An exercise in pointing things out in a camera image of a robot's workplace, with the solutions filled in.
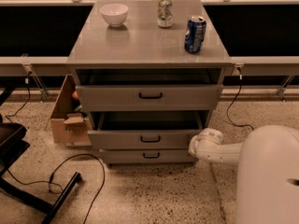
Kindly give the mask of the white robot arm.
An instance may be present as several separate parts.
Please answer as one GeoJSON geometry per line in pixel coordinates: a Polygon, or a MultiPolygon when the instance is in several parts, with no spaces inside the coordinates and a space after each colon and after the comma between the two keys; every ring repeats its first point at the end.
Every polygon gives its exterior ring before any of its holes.
{"type": "Polygon", "coordinates": [[[299,130],[267,125],[240,143],[222,140],[221,132],[206,128],[192,138],[189,152],[238,167],[236,224],[299,224],[299,130]]]}

